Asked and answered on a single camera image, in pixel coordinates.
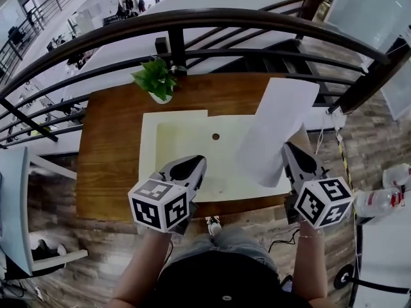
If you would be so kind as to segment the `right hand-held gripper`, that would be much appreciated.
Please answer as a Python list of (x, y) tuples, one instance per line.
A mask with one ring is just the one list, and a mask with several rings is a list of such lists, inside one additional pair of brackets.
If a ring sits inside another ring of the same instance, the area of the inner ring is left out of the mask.
[(353, 204), (344, 178), (330, 175), (318, 156), (291, 142), (283, 145), (281, 153), (286, 177), (297, 195), (293, 208), (316, 229), (341, 222)]

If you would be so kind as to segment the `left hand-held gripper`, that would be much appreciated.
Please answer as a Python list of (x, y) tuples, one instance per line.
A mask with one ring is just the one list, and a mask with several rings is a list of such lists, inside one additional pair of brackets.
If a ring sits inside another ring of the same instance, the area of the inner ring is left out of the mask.
[(162, 233), (185, 234), (198, 208), (193, 199), (206, 169), (206, 158), (192, 155), (171, 161), (138, 181), (128, 192), (134, 222)]

